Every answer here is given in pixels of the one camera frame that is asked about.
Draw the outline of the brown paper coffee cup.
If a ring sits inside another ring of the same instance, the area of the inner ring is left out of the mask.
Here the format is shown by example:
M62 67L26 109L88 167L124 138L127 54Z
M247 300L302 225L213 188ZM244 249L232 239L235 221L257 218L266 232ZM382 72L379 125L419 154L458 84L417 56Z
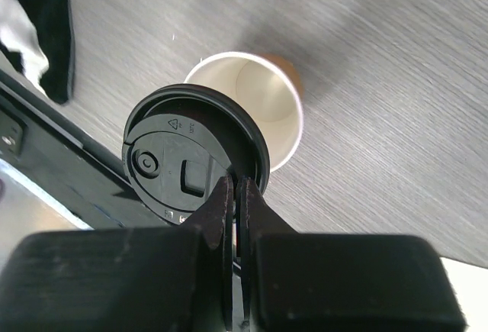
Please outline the brown paper coffee cup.
M249 114L265 139L271 171L286 164L303 134L303 86L294 65L265 53L230 51L202 59L185 82L228 96Z

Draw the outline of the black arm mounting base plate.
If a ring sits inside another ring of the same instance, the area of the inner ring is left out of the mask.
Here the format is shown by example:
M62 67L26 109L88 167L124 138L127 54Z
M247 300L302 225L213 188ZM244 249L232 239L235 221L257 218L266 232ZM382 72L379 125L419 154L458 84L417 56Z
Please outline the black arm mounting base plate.
M120 159L7 73L1 158L90 227L167 226L137 198Z

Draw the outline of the black plastic cup lid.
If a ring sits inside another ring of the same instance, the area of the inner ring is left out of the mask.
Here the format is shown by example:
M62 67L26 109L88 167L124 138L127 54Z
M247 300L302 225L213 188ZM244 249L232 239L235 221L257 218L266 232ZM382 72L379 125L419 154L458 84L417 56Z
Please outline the black plastic cup lid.
M131 111L122 146L124 172L142 203L183 223L222 176L243 176L263 192L271 165L258 125L238 103L211 88L179 83L155 90Z

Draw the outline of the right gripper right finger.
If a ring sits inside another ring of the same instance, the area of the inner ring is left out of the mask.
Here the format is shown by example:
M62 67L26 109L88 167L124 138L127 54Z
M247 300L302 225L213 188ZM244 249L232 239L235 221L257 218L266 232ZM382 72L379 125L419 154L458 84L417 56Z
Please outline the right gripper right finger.
M465 330L440 257L421 237L297 232L249 178L240 180L236 200L251 330Z

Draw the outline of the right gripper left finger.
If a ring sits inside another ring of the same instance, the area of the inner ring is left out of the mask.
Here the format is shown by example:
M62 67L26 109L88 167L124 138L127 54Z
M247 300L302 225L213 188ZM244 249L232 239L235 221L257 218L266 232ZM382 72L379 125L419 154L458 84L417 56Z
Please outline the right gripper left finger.
M174 227L31 234L1 273L3 331L229 331L233 180Z

